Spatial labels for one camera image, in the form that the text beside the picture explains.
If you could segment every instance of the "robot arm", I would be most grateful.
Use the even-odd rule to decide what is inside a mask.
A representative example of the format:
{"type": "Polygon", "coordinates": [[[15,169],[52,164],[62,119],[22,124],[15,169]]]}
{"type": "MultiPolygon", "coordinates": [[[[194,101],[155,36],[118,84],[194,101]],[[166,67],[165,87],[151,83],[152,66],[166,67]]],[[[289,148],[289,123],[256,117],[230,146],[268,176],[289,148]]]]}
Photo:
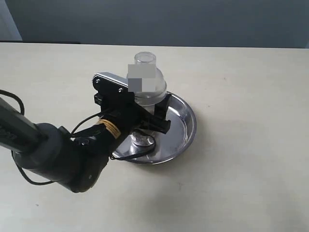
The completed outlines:
{"type": "MultiPolygon", "coordinates": [[[[169,94],[155,106],[152,115],[135,103],[134,93],[128,92],[121,79],[95,75],[93,86],[98,91],[95,103],[101,107],[100,113],[94,115],[99,116],[98,123],[77,133],[48,123],[34,124],[23,116],[23,106],[17,112],[0,98],[0,145],[13,151],[20,169],[30,170],[72,192],[85,192],[133,130],[168,132],[170,121],[165,120],[165,115],[169,94]]],[[[10,96],[3,90],[0,93],[10,96]]]]}

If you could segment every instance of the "transparent bottle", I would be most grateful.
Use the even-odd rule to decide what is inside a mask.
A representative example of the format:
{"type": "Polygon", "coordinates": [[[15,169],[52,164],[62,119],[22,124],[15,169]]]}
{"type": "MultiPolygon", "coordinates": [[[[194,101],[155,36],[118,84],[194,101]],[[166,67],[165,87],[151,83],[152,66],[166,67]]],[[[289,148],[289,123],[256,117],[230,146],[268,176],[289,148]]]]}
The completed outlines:
{"type": "MultiPolygon", "coordinates": [[[[139,52],[134,56],[134,63],[139,64],[156,64],[156,57],[151,52],[139,52]]],[[[156,68],[155,70],[155,91],[154,92],[135,92],[135,102],[144,107],[150,113],[154,113],[155,104],[165,98],[167,92],[167,84],[164,80],[162,72],[156,68]]]]}

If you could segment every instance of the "stainless steel bowl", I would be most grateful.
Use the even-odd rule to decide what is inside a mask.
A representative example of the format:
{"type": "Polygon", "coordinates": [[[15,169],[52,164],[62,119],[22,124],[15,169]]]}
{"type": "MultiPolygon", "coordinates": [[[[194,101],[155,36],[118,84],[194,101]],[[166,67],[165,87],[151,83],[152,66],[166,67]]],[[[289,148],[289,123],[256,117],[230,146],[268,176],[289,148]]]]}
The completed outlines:
{"type": "MultiPolygon", "coordinates": [[[[182,98],[176,94],[170,94],[172,96],[166,117],[167,120],[171,120],[169,131],[167,134],[155,132],[155,150],[147,156],[132,159],[129,162],[138,164],[164,163],[180,155],[192,143],[197,131],[194,112],[182,98]]],[[[113,155],[125,157],[139,152],[139,149],[139,146],[132,143],[131,136],[128,136],[113,155]]]]}

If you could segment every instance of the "yellow tape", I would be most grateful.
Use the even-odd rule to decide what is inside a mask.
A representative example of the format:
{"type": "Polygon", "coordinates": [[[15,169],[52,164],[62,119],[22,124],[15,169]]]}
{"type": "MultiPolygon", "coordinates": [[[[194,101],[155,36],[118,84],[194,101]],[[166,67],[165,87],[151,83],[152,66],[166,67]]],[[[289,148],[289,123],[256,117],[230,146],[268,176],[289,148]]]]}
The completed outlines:
{"type": "Polygon", "coordinates": [[[110,121],[106,119],[100,119],[97,124],[101,123],[105,125],[106,129],[114,136],[115,139],[117,139],[121,135],[120,130],[110,121]]]}

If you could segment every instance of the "white table surface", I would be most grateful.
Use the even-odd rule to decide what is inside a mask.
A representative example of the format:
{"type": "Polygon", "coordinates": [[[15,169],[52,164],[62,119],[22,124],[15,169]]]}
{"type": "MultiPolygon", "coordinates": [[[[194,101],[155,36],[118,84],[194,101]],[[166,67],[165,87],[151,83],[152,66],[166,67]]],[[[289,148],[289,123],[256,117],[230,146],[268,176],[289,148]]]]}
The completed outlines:
{"type": "Polygon", "coordinates": [[[139,51],[192,106],[193,144],[161,165],[112,160],[79,194],[28,184],[0,148],[0,231],[308,231],[309,50],[0,43],[0,88],[71,130],[99,109],[93,74],[125,76],[139,51]]]}

